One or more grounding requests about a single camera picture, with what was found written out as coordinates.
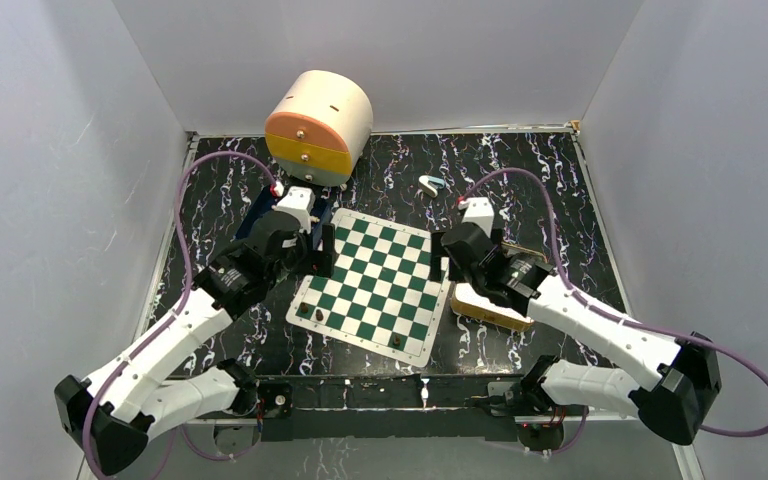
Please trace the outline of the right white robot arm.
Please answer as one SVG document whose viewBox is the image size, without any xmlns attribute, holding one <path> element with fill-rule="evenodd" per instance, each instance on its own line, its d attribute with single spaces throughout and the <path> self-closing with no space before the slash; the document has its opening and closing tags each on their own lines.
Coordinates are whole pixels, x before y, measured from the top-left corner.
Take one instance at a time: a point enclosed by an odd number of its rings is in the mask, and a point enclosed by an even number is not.
<svg viewBox="0 0 768 480">
<path fill-rule="evenodd" d="M 521 380 L 525 405 L 537 414 L 582 405 L 639 419 L 650 431 L 689 445 L 721 390 L 718 358 L 708 337 L 673 340 L 568 288 L 556 268 L 524 253 L 508 255 L 473 223 L 431 235 L 431 273 L 466 282 L 492 304 L 548 325 L 590 347 L 610 367 L 542 358 Z"/>
</svg>

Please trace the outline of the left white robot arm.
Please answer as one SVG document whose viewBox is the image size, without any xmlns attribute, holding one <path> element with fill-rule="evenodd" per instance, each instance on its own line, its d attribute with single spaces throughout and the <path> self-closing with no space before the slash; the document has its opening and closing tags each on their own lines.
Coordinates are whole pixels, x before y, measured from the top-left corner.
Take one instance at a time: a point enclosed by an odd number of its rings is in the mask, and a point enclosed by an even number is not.
<svg viewBox="0 0 768 480">
<path fill-rule="evenodd" d="M 61 380 L 54 389 L 60 421 L 94 475 L 123 471 L 153 439 L 202 415 L 261 413 L 260 381 L 234 359 L 171 386 L 164 382 L 287 276 L 329 276 L 334 263 L 332 223 L 307 228 L 296 215 L 271 210 L 194 275 L 178 302 L 132 345 L 83 379 Z"/>
</svg>

